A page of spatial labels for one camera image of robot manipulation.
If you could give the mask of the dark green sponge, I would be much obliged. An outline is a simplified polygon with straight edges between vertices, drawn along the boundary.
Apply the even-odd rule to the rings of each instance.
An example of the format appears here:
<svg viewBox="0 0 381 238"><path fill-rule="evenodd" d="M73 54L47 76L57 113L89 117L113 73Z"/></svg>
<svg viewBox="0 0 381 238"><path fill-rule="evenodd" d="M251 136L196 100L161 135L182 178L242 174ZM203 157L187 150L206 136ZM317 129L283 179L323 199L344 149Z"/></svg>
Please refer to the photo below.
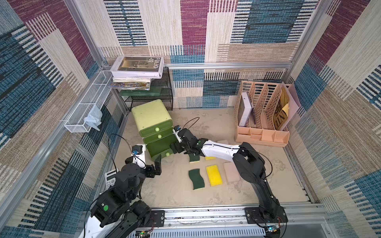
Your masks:
<svg viewBox="0 0 381 238"><path fill-rule="evenodd" d="M200 161L199 155L190 154L189 158L190 158L190 160L189 160L190 163L196 163L196 162Z"/></svg>
<svg viewBox="0 0 381 238"><path fill-rule="evenodd" d="M192 181L193 190L205 188L205 182L200 174L200 169L193 169L188 172L189 178Z"/></svg>

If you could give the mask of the green bottom drawer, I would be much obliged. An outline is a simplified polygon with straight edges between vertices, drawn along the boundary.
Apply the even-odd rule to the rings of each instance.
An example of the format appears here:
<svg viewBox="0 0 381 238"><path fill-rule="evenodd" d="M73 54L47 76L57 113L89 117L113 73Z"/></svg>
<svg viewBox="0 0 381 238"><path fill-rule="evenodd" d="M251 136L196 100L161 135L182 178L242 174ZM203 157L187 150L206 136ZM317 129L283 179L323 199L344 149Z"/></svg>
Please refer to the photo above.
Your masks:
<svg viewBox="0 0 381 238"><path fill-rule="evenodd" d="M177 138L174 134L159 139L155 142L147 144L146 148L149 151L152 161L157 159L168 157L172 154L176 154L176 149L171 148L171 144L177 142Z"/></svg>

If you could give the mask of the green drawer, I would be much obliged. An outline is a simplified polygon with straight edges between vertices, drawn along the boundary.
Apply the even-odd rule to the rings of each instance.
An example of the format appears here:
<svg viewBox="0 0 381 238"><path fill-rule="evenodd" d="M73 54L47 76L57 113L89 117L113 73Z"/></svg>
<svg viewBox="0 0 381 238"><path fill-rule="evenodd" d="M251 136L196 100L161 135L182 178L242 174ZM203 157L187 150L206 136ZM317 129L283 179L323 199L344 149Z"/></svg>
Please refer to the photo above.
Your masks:
<svg viewBox="0 0 381 238"><path fill-rule="evenodd" d="M173 120L165 120L159 123L153 122L136 122L139 134L141 137L148 137L159 131L170 128L173 125Z"/></svg>
<svg viewBox="0 0 381 238"><path fill-rule="evenodd" d="M172 128L167 128L158 132L155 132L152 135L149 135L143 139L144 144L150 144L153 143L157 140L163 139L167 136L170 136L173 134L173 129Z"/></svg>
<svg viewBox="0 0 381 238"><path fill-rule="evenodd" d="M168 157L172 154L176 154L176 149L171 148L171 144L177 142L177 138L174 134L159 139L155 142L147 144L146 148L149 151L152 161L157 159Z"/></svg>

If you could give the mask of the green top drawer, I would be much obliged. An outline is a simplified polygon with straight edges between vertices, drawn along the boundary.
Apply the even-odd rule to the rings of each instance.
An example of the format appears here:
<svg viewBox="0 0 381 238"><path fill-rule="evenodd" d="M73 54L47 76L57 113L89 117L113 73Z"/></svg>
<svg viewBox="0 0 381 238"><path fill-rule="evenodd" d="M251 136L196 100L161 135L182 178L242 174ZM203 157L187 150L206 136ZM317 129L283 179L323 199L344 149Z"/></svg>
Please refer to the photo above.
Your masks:
<svg viewBox="0 0 381 238"><path fill-rule="evenodd" d="M165 120L159 123L153 122L136 122L139 134L141 137L148 137L159 131L170 128L173 125L173 120Z"/></svg>

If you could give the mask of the green three-drawer cabinet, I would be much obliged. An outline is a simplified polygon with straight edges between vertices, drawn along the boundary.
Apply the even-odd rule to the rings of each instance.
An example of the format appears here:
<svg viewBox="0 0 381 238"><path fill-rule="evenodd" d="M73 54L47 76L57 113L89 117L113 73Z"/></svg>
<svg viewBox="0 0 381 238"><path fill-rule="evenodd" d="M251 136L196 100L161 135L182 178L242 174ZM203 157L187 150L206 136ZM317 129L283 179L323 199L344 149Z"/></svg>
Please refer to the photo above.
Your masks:
<svg viewBox="0 0 381 238"><path fill-rule="evenodd" d="M136 106L132 108L135 122L159 123L171 118L169 112L160 99Z"/></svg>

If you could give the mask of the pink sponge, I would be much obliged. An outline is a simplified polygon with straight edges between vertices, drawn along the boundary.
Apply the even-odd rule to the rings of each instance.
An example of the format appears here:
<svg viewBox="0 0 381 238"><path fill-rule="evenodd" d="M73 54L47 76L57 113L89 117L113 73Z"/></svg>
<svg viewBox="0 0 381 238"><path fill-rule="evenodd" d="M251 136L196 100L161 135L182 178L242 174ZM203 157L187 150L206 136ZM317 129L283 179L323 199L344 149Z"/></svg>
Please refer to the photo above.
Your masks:
<svg viewBox="0 0 381 238"><path fill-rule="evenodd" d="M227 140L219 140L217 143L220 143L220 144L229 144L229 142Z"/></svg>
<svg viewBox="0 0 381 238"><path fill-rule="evenodd" d="M223 167L225 170L226 179L228 183L240 181L241 177L234 163L226 162L223 164Z"/></svg>

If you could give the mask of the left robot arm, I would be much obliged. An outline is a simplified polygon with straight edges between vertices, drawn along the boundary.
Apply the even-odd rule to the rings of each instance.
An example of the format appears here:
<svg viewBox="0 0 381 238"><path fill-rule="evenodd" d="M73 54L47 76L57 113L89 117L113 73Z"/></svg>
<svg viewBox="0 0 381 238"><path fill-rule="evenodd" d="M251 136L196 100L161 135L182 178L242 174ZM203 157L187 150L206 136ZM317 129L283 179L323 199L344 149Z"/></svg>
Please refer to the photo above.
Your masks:
<svg viewBox="0 0 381 238"><path fill-rule="evenodd" d="M149 238L155 228L164 226L165 212L153 211L141 198L146 178L161 175L161 157L154 164L140 166L133 155L119 172L114 185L101 193L90 206L82 238Z"/></svg>

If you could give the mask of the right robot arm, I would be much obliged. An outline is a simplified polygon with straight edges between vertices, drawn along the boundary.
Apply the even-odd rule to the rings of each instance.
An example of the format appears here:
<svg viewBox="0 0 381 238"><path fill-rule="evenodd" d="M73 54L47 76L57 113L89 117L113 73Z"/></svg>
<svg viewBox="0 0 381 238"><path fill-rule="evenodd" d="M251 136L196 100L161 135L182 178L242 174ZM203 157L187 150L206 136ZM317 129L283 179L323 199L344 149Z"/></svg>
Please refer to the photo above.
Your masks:
<svg viewBox="0 0 381 238"><path fill-rule="evenodd" d="M265 160L249 143L227 145L206 138L198 139L189 129L182 129L180 126L175 126L173 133L177 141L170 148L175 153L216 157L234 163L240 177L252 185L259 200L259 206L245 209L249 224L288 222L284 207L280 205L268 184Z"/></svg>

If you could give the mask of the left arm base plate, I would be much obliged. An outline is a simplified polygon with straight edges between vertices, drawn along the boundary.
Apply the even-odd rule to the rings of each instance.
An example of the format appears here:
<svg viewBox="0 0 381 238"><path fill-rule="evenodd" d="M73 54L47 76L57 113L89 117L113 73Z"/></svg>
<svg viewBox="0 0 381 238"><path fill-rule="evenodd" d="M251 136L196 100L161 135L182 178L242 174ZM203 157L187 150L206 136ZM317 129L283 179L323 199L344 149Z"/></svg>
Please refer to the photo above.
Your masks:
<svg viewBox="0 0 381 238"><path fill-rule="evenodd" d="M165 210L152 210L150 213L150 217L148 219L148 223L145 227L164 227L165 222Z"/></svg>

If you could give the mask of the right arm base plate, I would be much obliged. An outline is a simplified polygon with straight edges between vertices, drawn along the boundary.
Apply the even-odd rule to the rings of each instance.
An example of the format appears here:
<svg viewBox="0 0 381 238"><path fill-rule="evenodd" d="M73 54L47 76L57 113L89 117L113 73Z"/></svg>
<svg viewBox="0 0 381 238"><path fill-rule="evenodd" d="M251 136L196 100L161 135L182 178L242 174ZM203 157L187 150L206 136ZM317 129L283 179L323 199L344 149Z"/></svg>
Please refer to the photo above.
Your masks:
<svg viewBox="0 0 381 238"><path fill-rule="evenodd" d="M286 212L283 207L276 207L272 211L263 207L246 207L244 209L248 224L278 223L288 222Z"/></svg>

